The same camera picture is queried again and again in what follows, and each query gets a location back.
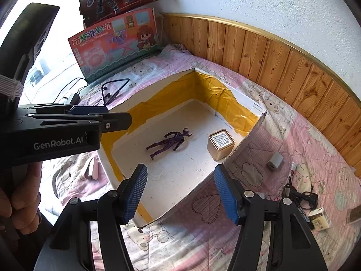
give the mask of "open white box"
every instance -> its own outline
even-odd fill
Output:
[[[111,112],[129,112],[133,118],[127,131],[102,136],[98,153],[112,186],[116,189],[129,178],[139,163],[148,168],[147,185],[134,218],[139,227],[174,209],[227,159],[212,159],[207,150],[210,134],[227,129],[236,143],[233,153],[265,115],[249,97],[194,69],[147,86]],[[152,161],[150,154],[162,146],[148,151],[146,147],[186,127],[193,135],[185,137],[175,152],[169,149]]]

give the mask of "textured wall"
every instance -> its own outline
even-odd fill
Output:
[[[343,0],[161,0],[154,7],[274,33],[321,60],[361,98],[361,27]]]

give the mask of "human hand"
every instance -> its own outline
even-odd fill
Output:
[[[0,189],[0,216],[11,217],[14,227],[22,234],[32,233],[39,226],[40,215],[37,215],[37,207],[41,200],[41,177],[42,162],[31,163],[25,179],[15,189],[10,200]]]

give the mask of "silver bolt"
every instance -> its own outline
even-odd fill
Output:
[[[70,203],[71,205],[76,205],[78,202],[79,202],[79,199],[78,199],[78,198],[71,198],[70,201],[69,201],[69,203]]]
[[[118,195],[118,192],[116,190],[111,190],[108,192],[108,196],[111,198],[115,198]]]
[[[285,205],[290,205],[290,204],[292,204],[292,201],[291,201],[289,198],[284,198],[284,199],[283,199],[283,203],[284,203]]]
[[[252,198],[252,197],[255,196],[255,193],[252,192],[252,191],[250,191],[250,190],[246,190],[246,191],[244,192],[244,195],[245,195],[246,197],[248,197],[248,198]]]

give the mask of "white elastic band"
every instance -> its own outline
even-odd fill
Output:
[[[0,93],[11,98],[12,101],[21,97],[24,86],[20,81],[0,74]]]

